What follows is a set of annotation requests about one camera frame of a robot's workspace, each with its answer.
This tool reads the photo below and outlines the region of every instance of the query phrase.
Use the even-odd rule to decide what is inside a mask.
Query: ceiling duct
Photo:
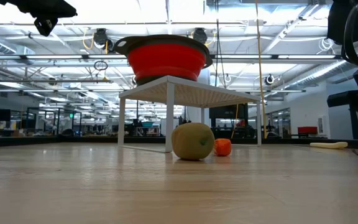
[[[10,44],[7,43],[4,40],[0,39],[0,53],[6,54],[6,55],[32,55],[35,54],[35,52],[28,47],[22,46],[22,45],[16,45],[16,44]],[[33,61],[31,60],[16,60],[19,63],[24,63],[26,65],[33,64]]]
[[[294,85],[308,86],[312,84],[317,84],[326,80],[327,78],[331,78],[342,72],[347,72],[353,68],[357,68],[357,66],[344,61],[332,63],[330,65],[320,65],[314,69],[311,69],[310,71],[305,72],[304,75],[302,75],[306,76],[305,78],[302,78],[301,80],[296,81],[289,86],[286,86],[286,88],[289,88],[290,86]]]

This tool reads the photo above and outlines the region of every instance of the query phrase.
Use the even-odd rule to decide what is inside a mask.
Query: ceiling
[[[211,0],[66,0],[76,8],[78,15],[72,18],[59,19],[53,35],[39,35],[33,25],[34,18],[30,14],[21,13],[15,6],[0,5],[0,42],[12,46],[25,46],[36,55],[67,54],[104,54],[103,50],[91,45],[92,33],[97,28],[106,28],[108,37],[113,41],[132,35],[175,34],[191,37],[197,27],[204,28],[208,36],[208,48],[216,54],[218,43],[214,34],[217,32],[216,18],[219,18],[219,36],[221,53],[224,55],[256,55],[258,54],[256,10],[253,1],[220,0],[217,14]],[[327,33],[327,16],[332,1],[311,0],[264,0],[259,4],[259,19],[263,22],[260,29],[260,49],[264,55],[335,55],[340,46],[325,40]],[[313,2],[326,2],[325,5],[311,5]],[[32,79],[57,80],[102,79],[106,77],[110,83],[82,83],[84,90],[126,90],[133,88],[134,75],[126,60],[105,60],[107,70],[94,71],[88,63],[78,60],[37,60],[33,65],[24,65],[13,60],[0,60],[0,69],[14,73],[3,74],[0,78],[18,80],[31,76]],[[250,62],[223,60],[224,73],[229,76],[225,82],[222,75],[222,63],[219,61],[208,70],[220,76],[220,87],[229,89],[259,89],[259,64],[257,60]],[[53,64],[70,64],[65,67],[54,67]],[[288,61],[271,61],[262,63],[262,76],[273,75],[277,83],[288,83],[298,75],[318,66],[320,62],[291,63]],[[46,90],[67,89],[58,83],[22,84],[23,89],[39,88]],[[50,96],[56,93],[39,93]],[[97,93],[102,101],[117,103],[117,93]],[[70,96],[58,93],[58,97],[72,102],[82,102],[87,96],[72,93]]]

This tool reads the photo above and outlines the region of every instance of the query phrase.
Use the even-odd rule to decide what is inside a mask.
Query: wooden floor
[[[0,223],[354,224],[358,157],[289,145],[203,162],[115,144],[0,147]]]

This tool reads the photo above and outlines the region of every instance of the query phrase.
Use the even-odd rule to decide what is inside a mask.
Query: rope
[[[264,138],[266,139],[266,115],[265,115],[265,96],[264,96],[264,89],[262,86],[262,50],[260,48],[260,30],[259,30],[259,11],[258,11],[258,0],[255,0],[255,7],[256,7],[256,26],[258,32],[258,55],[259,55],[259,85],[260,85],[260,96],[262,97],[262,112],[264,116]]]
[[[88,50],[91,50],[92,47],[93,47],[93,37],[94,37],[94,33],[92,34],[91,47],[88,47],[88,46],[85,44],[85,39],[82,40],[82,44],[83,44],[84,47],[85,47],[86,49],[88,49]]]
[[[236,122],[237,122],[237,116],[238,116],[238,114],[239,114],[239,105],[237,104],[236,118],[234,118],[233,132],[231,133],[231,138],[233,138],[233,136],[234,136],[234,130],[236,130]]]

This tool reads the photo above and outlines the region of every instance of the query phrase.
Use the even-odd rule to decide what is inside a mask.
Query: cable
[[[218,13],[219,13],[219,9],[217,7],[218,5],[218,0],[214,0],[215,3],[215,11],[216,11],[216,26],[218,27],[218,31],[219,32],[219,17],[218,17]],[[219,54],[219,44],[216,44],[216,55]],[[215,86],[218,85],[218,65],[219,65],[219,60],[216,60],[216,68],[215,68]]]
[[[205,46],[208,47],[210,44],[212,44],[212,42],[215,42],[215,35],[216,35],[216,33],[214,34],[214,38],[211,40],[211,42],[206,43]]]
[[[88,47],[86,44],[85,44],[85,39],[82,40],[82,44],[84,45],[84,47],[88,50],[91,50],[92,47],[93,47],[93,38],[94,38],[94,33],[92,34],[92,40],[91,40],[91,47]]]
[[[260,37],[260,30],[259,30],[259,11],[258,11],[258,0],[255,0],[255,7],[256,7],[256,26],[258,37]],[[260,38],[258,38],[258,55],[259,55],[259,85],[260,85],[260,96],[262,97],[262,112],[264,116],[264,137],[266,139],[266,115],[265,115],[265,97],[264,97],[264,89],[262,85],[262,49],[260,48]]]
[[[342,54],[347,55],[349,61],[354,65],[358,66],[358,55],[353,46],[353,33],[354,33],[354,24],[358,15],[358,4],[356,4],[350,11],[349,16],[346,20],[345,25],[345,35],[344,35],[344,44]]]
[[[236,121],[237,121],[238,114],[239,114],[239,105],[237,104],[236,118],[234,118],[234,126],[233,126],[233,132],[231,133],[231,138],[233,138],[233,136],[234,136],[234,130],[236,130]]]

